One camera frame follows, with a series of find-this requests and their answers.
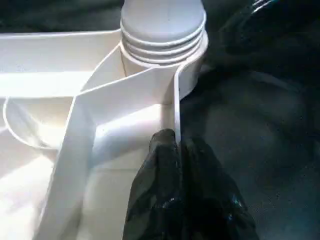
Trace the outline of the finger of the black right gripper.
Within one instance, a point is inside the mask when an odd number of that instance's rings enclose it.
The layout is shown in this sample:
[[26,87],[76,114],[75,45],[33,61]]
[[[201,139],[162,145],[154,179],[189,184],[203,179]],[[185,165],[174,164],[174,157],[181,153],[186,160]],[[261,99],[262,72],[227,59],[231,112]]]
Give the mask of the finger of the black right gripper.
[[231,55],[257,51],[282,35],[281,0],[253,0],[232,15],[219,30],[219,40]]

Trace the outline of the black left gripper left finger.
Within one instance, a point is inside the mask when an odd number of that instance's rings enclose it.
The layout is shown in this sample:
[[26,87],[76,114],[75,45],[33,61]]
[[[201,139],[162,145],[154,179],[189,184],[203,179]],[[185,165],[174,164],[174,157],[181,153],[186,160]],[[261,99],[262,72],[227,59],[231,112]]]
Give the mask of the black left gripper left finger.
[[130,188],[124,240],[180,240],[184,236],[184,190],[175,132],[162,129]]

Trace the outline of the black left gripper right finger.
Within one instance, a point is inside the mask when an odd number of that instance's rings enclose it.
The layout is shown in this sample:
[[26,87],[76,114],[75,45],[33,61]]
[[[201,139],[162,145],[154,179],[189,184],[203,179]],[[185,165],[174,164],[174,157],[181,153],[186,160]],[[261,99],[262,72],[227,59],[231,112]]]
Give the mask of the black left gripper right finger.
[[256,240],[256,224],[233,178],[199,137],[181,143],[192,240]]

